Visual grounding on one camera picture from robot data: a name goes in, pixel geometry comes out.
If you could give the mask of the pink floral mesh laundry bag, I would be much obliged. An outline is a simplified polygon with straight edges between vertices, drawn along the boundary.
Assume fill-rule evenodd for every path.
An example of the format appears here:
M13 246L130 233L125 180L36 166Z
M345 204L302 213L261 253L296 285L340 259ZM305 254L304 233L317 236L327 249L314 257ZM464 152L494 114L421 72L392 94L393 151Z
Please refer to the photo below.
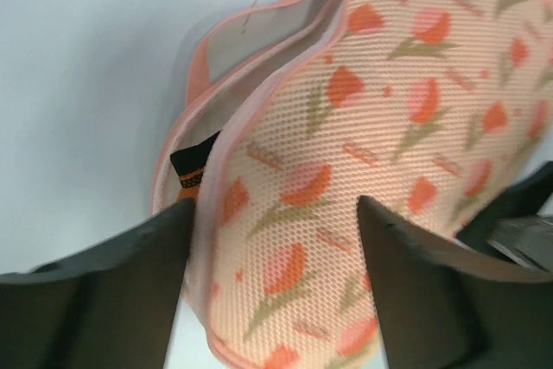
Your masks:
M281 0L188 69L151 210L195 202L184 295L231 368L379 347L357 201L452 238L552 121L552 0Z

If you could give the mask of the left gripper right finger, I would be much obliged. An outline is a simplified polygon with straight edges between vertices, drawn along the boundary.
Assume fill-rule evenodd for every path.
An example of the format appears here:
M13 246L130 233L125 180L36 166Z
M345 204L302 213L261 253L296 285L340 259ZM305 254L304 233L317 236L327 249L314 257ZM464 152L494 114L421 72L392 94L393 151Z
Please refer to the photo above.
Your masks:
M390 368L550 368L552 275L468 250L369 196L359 234Z

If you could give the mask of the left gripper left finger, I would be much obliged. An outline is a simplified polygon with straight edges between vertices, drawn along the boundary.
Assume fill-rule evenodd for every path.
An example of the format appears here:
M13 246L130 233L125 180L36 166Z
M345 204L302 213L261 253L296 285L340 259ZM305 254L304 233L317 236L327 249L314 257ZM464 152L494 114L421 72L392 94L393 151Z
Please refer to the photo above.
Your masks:
M1 276L3 368L161 368L194 224L185 199L27 273Z

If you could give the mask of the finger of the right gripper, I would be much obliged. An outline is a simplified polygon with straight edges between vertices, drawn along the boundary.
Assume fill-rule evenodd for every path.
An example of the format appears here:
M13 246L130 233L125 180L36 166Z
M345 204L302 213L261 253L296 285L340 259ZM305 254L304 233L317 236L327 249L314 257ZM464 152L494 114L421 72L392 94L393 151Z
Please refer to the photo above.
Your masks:
M456 235L466 247L534 270L552 268L552 169L510 186Z

